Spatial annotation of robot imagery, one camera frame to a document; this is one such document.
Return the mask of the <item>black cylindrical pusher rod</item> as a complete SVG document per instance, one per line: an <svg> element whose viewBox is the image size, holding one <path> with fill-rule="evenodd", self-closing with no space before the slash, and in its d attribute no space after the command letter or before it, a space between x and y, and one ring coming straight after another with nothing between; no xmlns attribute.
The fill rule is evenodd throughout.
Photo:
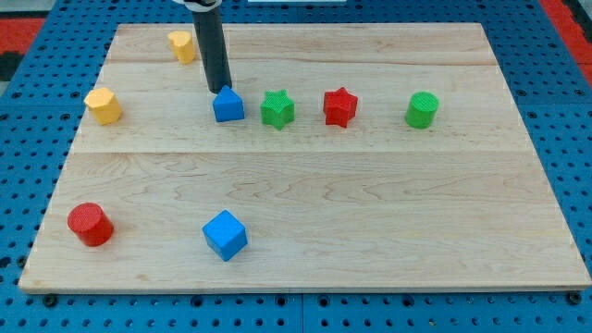
<svg viewBox="0 0 592 333"><path fill-rule="evenodd" d="M212 93L219 93L224 86L232 86L219 9L221 2L197 0L194 4L192 19L208 89Z"/></svg>

